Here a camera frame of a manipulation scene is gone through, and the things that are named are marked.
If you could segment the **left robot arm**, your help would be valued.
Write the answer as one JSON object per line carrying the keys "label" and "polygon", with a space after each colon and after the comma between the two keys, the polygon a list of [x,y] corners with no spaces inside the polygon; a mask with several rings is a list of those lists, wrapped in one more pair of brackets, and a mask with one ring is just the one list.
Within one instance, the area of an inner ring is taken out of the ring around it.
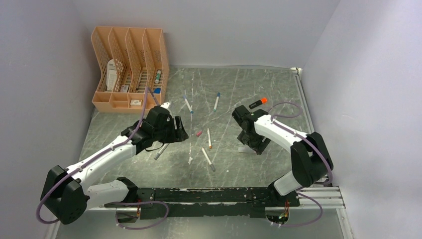
{"label": "left robot arm", "polygon": [[180,116],[173,116],[164,106],[153,107],[102,150],[67,168],[59,165],[51,168],[36,209],[37,219],[48,223],[41,218],[42,207],[68,225],[86,210],[100,205],[135,205],[139,202],[138,187],[126,177],[105,184],[94,183],[112,167],[147,151],[154,142],[169,144],[188,138]]}

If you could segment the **white marker orange end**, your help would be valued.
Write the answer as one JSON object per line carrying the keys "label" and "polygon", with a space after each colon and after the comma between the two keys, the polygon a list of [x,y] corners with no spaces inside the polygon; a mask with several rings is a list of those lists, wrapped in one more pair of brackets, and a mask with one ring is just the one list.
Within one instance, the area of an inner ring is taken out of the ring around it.
{"label": "white marker orange end", "polygon": [[209,149],[212,149],[211,132],[209,128],[207,128],[207,135],[208,135]]}

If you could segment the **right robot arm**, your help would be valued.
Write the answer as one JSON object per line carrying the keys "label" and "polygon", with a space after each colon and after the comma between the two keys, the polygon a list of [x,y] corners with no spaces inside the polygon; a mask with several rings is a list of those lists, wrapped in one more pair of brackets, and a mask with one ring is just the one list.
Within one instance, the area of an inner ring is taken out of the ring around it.
{"label": "right robot arm", "polygon": [[333,162],[318,132],[294,130],[264,110],[250,112],[245,106],[237,107],[232,117],[242,129],[237,139],[256,154],[262,154],[271,142],[290,153],[291,170],[270,185],[272,205],[281,206],[289,193],[309,187],[323,176],[332,178]]}

